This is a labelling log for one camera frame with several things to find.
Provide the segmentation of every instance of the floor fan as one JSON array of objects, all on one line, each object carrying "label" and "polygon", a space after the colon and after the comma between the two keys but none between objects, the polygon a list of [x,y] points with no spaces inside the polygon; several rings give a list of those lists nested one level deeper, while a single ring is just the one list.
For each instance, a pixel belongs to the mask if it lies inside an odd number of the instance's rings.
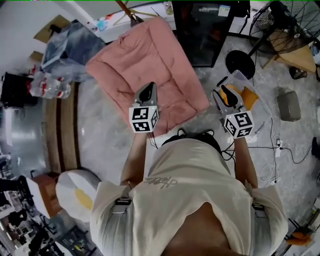
[{"label": "floor fan", "polygon": [[251,56],[257,51],[283,54],[297,50],[320,35],[320,8],[315,1],[270,1],[254,17],[250,27],[249,54],[233,50],[225,58],[232,74],[235,70],[251,79],[256,71]]}]

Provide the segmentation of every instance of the pack of water bottles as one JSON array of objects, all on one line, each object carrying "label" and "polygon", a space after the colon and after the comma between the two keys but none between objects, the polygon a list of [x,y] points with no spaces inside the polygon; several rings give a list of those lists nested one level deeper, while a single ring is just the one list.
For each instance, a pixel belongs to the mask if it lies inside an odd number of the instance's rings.
[{"label": "pack of water bottles", "polygon": [[46,99],[66,99],[71,92],[71,86],[62,77],[38,71],[30,84],[30,94]]}]

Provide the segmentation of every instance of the concrete floor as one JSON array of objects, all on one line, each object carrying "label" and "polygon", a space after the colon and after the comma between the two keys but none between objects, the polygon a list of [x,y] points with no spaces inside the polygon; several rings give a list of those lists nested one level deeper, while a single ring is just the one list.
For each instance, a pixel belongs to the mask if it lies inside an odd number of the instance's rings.
[{"label": "concrete floor", "polygon": [[[228,52],[242,50],[248,53],[251,48],[247,39],[228,36],[214,67],[195,70],[209,99],[216,84],[224,76],[229,75],[225,66],[225,57]],[[288,67],[278,62],[273,62],[262,70],[261,66],[266,61],[267,57],[257,54],[254,85],[271,110],[272,137],[279,135],[283,140],[283,146],[292,149],[293,157],[298,162],[311,146],[312,138],[320,136],[316,110],[320,98],[320,82],[316,80],[315,74],[311,73],[308,73],[306,78],[293,80]],[[296,91],[301,109],[300,120],[296,122],[280,120],[277,96],[281,88]],[[211,105],[205,112],[184,123],[183,127],[187,132],[213,129],[216,140],[224,150],[232,139],[228,133],[224,132],[219,119],[217,108]],[[266,121],[264,129],[256,139],[248,143],[249,146],[271,146],[271,120]],[[177,129],[178,127],[164,136],[157,137],[156,144],[160,146],[167,138],[174,135]],[[81,165],[93,171],[101,180],[118,184],[131,146],[132,133],[94,80],[82,83],[79,88],[78,135]],[[148,143],[145,174],[148,173],[155,150]],[[273,168],[273,151],[272,149],[250,149],[250,154],[256,173],[262,180],[259,181],[259,186],[265,187]],[[233,161],[230,160],[227,163],[233,171]],[[281,178],[276,186],[286,214],[290,218],[301,221],[306,210],[313,205],[319,194],[319,187],[315,182],[315,176],[320,170],[317,161],[310,153],[301,164],[294,164],[289,151],[286,150],[276,158],[276,170]]]}]

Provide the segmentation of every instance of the man's arm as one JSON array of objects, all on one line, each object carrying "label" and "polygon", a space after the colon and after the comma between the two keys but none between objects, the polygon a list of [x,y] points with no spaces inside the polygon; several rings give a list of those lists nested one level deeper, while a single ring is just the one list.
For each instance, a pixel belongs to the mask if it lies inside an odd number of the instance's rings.
[{"label": "man's arm", "polygon": [[258,188],[258,179],[254,164],[251,160],[248,145],[244,137],[234,140],[235,152],[235,178],[242,184],[245,181],[251,184],[253,189]]},{"label": "man's arm", "polygon": [[146,148],[148,133],[136,133],[133,138],[129,155],[125,161],[122,175],[121,185],[127,185],[134,188],[144,179]]}]

